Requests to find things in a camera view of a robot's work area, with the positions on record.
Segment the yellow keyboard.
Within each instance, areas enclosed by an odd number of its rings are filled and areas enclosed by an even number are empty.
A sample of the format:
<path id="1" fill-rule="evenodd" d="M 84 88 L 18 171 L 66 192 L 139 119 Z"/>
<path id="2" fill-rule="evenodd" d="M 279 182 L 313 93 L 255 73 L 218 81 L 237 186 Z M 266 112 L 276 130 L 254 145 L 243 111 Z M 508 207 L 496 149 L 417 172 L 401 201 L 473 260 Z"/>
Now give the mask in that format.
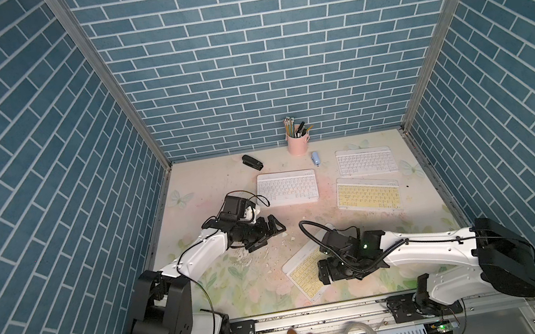
<path id="1" fill-rule="evenodd" d="M 344 210 L 386 211 L 402 209 L 402 195 L 396 180 L 339 178 L 337 205 Z"/>
<path id="2" fill-rule="evenodd" d="M 312 303 L 318 301 L 328 287 L 318 277 L 318 263 L 326 257 L 326 252 L 321 252 L 320 246 L 308 239 L 302 249 L 293 255 L 282 269 L 288 279 Z"/>

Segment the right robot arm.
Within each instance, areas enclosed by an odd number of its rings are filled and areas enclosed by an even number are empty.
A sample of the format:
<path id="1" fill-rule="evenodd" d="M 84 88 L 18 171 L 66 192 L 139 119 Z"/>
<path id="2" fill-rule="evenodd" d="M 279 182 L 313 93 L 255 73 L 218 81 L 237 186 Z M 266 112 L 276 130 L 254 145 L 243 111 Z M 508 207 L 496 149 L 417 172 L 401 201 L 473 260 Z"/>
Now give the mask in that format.
<path id="1" fill-rule="evenodd" d="M 361 237 L 336 231 L 320 241 L 325 258 L 318 279 L 325 285 L 362 280 L 379 269 L 410 264 L 447 266 L 417 278 L 413 303 L 424 316 L 440 315 L 466 297 L 497 292 L 535 298 L 535 249 L 521 235 L 487 218 L 471 227 L 439 233 L 365 231 Z"/>

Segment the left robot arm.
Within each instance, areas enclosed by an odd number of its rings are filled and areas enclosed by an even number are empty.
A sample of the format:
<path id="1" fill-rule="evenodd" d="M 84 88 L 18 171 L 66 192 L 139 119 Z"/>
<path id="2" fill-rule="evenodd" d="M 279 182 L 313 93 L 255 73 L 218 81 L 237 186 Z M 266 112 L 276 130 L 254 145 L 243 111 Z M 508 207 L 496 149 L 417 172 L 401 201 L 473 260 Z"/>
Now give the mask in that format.
<path id="1" fill-rule="evenodd" d="M 254 222 L 208 226 L 180 257 L 159 271 L 143 272 L 134 284 L 125 334 L 230 334 L 227 314 L 193 311 L 192 287 L 231 248 L 256 251 L 286 232 L 275 216 Z"/>

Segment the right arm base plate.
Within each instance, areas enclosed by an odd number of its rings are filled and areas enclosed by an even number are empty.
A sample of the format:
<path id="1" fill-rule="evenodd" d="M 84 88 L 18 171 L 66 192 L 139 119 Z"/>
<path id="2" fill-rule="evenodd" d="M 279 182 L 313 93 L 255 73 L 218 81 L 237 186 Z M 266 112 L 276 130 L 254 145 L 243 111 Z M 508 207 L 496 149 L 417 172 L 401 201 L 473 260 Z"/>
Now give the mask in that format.
<path id="1" fill-rule="evenodd" d="M 383 303 L 397 324 L 453 313 L 458 314 L 464 310 L 460 301 L 446 306 L 432 301 L 424 293 L 417 294 L 416 292 L 389 296 Z"/>

